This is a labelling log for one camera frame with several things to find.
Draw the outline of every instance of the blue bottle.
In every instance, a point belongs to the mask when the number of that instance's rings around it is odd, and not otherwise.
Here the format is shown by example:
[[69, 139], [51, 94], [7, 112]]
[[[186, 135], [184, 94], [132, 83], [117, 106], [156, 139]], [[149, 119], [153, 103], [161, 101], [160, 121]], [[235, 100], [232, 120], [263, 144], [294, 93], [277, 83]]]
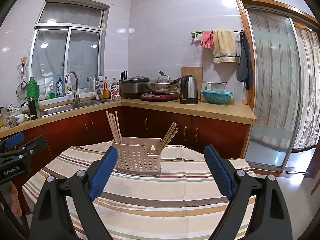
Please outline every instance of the blue bottle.
[[62, 98], [64, 96], [64, 84], [63, 84], [63, 81], [61, 79], [61, 75], [59, 74], [58, 75], [58, 81], [57, 81], [57, 98]]

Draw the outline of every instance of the teal plastic basket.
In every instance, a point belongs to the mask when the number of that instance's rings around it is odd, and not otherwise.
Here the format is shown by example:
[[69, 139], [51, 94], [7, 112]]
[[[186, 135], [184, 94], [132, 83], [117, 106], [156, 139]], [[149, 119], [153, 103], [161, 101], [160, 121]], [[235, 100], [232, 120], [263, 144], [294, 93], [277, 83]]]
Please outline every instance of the teal plastic basket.
[[201, 90], [201, 93], [209, 103], [216, 105], [223, 105], [227, 103], [233, 95], [231, 92], [217, 92], [208, 90]]

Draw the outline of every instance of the striped tablecloth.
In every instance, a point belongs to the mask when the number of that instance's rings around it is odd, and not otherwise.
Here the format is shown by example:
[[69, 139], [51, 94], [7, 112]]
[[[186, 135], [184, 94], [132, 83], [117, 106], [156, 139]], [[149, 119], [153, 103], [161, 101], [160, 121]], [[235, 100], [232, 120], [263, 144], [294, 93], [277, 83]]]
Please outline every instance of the striped tablecloth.
[[[111, 143], [71, 147], [61, 153], [22, 187], [33, 210], [47, 176], [68, 178], [102, 158]], [[233, 159], [236, 169], [255, 176], [244, 159]], [[207, 240], [220, 221], [228, 200], [222, 196], [204, 161], [204, 155], [183, 146], [166, 147], [161, 153], [159, 177], [137, 177], [114, 170], [94, 206], [113, 239]], [[248, 227], [255, 197], [251, 197], [237, 234]], [[77, 234], [87, 239], [72, 198], [67, 197]]]

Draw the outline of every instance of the utensil basket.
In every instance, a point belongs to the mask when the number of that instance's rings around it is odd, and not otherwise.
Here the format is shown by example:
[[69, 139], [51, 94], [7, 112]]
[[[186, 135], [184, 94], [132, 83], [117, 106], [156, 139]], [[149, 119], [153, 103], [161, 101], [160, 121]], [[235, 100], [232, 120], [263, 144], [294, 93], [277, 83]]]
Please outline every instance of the utensil basket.
[[155, 177], [161, 174], [160, 154], [156, 151], [161, 145], [159, 138], [121, 137], [123, 144], [111, 141], [118, 151], [116, 169], [119, 173]]

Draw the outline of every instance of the stainless steel sink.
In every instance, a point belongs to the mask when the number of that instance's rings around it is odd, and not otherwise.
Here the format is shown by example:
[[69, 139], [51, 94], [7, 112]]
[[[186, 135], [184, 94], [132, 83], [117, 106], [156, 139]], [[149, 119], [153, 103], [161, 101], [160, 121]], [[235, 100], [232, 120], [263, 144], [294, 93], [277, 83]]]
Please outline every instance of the stainless steel sink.
[[52, 115], [52, 114], [59, 114], [59, 113], [70, 111], [70, 110], [77, 109], [77, 108], [82, 108], [82, 107], [87, 107], [87, 106], [95, 106], [95, 105], [104, 104], [104, 103], [108, 103], [108, 102], [115, 102], [115, 101], [118, 101], [118, 100], [117, 99], [114, 99], [114, 100], [111, 100], [111, 99], [89, 100], [89, 101], [80, 102], [78, 104], [57, 106], [57, 107], [53, 107], [53, 108], [49, 108], [49, 109], [44, 110], [41, 117], [45, 117], [45, 116]]

